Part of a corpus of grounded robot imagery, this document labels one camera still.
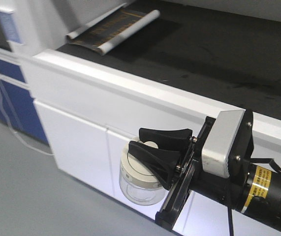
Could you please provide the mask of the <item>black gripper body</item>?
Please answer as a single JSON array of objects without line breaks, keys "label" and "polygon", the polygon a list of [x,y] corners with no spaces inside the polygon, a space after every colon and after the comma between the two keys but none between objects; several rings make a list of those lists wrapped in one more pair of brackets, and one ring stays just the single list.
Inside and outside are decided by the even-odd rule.
[{"label": "black gripper body", "polygon": [[188,166],[182,176],[171,187],[160,210],[155,215],[155,223],[172,231],[192,191],[227,205],[227,180],[203,170],[201,151],[215,118],[206,117],[199,131],[197,141],[188,148]]}]

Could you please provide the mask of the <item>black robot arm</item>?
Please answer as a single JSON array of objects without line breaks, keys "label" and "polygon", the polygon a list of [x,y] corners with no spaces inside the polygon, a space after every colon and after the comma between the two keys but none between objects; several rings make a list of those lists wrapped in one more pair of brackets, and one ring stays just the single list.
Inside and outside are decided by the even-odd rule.
[{"label": "black robot arm", "polygon": [[195,191],[281,232],[281,167],[272,158],[252,158],[253,114],[225,111],[206,117],[197,137],[190,129],[141,128],[128,153],[148,168],[166,200],[155,223],[172,230]]}]

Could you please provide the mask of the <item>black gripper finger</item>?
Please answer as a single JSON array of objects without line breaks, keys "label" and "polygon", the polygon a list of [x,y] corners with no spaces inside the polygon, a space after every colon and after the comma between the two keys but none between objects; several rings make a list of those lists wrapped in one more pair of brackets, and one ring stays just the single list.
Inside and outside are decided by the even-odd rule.
[{"label": "black gripper finger", "polygon": [[163,150],[186,150],[192,137],[191,129],[181,130],[154,130],[139,129],[139,139],[145,142],[154,142]]},{"label": "black gripper finger", "polygon": [[130,141],[128,152],[154,174],[164,189],[170,190],[176,166],[181,158],[179,151],[158,149]]}]

